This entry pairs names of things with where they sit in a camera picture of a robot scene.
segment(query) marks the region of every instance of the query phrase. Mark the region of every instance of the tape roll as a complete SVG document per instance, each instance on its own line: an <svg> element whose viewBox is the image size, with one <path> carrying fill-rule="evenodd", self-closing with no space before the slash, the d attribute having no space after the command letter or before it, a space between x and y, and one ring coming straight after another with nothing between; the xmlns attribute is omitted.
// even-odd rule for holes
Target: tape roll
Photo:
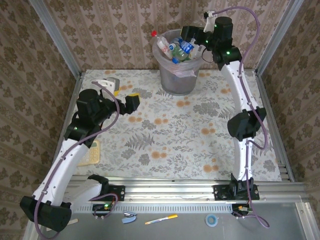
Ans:
<svg viewBox="0 0 320 240"><path fill-rule="evenodd" d="M211 228L215 227L218 224L218 218L213 214L208 214L205 217L205 223Z"/></svg>

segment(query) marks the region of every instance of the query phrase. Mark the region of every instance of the calculator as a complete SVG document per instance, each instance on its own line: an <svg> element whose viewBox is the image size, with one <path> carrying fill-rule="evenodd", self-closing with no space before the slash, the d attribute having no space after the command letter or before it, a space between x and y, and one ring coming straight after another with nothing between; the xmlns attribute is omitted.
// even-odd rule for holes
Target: calculator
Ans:
<svg viewBox="0 0 320 240"><path fill-rule="evenodd" d="M94 140L89 151L81 159L78 167L98 164L100 162L100 142Z"/></svg>

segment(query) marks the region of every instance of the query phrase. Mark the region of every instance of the patterned wallpaper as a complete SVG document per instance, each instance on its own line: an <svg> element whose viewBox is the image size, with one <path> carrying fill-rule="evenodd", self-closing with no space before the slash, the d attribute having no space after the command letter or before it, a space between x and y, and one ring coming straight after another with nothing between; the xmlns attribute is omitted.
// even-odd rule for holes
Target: patterned wallpaper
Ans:
<svg viewBox="0 0 320 240"><path fill-rule="evenodd" d="M27 0L0 1L0 239L24 234L19 207L49 170L75 79Z"/></svg>
<svg viewBox="0 0 320 240"><path fill-rule="evenodd" d="M45 0L82 71L87 69L155 69L151 31L164 33L190 25L204 11L231 6L253 9L261 35L244 65L255 68L289 0ZM227 13L234 44L243 53L256 33L246 11ZM205 64L202 68L217 68Z"/></svg>
<svg viewBox="0 0 320 240"><path fill-rule="evenodd" d="M320 226L320 1L305 0L262 75L297 181Z"/></svg>

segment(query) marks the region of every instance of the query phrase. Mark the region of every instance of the trash can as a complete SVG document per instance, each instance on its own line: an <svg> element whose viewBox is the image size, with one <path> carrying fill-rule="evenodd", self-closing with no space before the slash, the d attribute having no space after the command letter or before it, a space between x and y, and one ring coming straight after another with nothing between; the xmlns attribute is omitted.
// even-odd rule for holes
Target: trash can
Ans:
<svg viewBox="0 0 320 240"><path fill-rule="evenodd" d="M166 31L162 34L170 43L174 38L180 37L181 29ZM183 96L192 92L196 86L196 81L201 64L204 63L201 57L187 60L178 64L168 59L154 41L152 53L159 63L161 85L167 93Z"/></svg>

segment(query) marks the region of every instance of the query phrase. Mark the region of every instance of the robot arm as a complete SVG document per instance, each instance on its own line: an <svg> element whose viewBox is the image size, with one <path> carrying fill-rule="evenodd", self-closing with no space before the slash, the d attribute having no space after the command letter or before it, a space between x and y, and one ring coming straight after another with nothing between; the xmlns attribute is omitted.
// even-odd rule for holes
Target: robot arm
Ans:
<svg viewBox="0 0 320 240"><path fill-rule="evenodd" d="M228 199L247 199L247 178L250 191L254 188L254 184L251 171L251 154L246 158L246 148L248 145L248 150L251 153L253 144L248 140L253 141L256 132L261 126L250 105L252 105L262 121L266 117L266 110L259 108L252 96L243 67L239 72L242 56L239 49L232 45L233 23L231 18L218 17L214 11L205 12L204 18L206 19L204 28L184 26L181 30L181 37L187 42L195 39L195 44L203 45L208 51L211 51L213 61L218 65L219 70L230 86L236 115L228 121L227 129L233 137L235 159L230 184L224 189L226 194L220 193L220 196L223 196L223 199L226 199L227 197L225 196L227 195L231 195ZM240 76L242 77L243 86L241 85ZM246 160L248 161L248 177L246 176Z"/></svg>
<svg viewBox="0 0 320 240"><path fill-rule="evenodd" d="M123 104L117 99L121 115L133 113L140 104L138 95L126 96L125 101L126 103ZM38 223L57 232L67 226L73 210L80 204L109 193L108 179L92 175L82 186L65 195L67 185L78 163L95 139L91 135L101 131L101 124L117 111L114 101L104 98L102 91L99 95L94 89L85 89L80 92L76 105L78 111L67 127L65 140L48 174L33 195L24 196L20 202L20 207L32 222L35 221L35 210L38 204ZM83 143L76 145L70 151L70 147L78 144L79 141Z"/></svg>

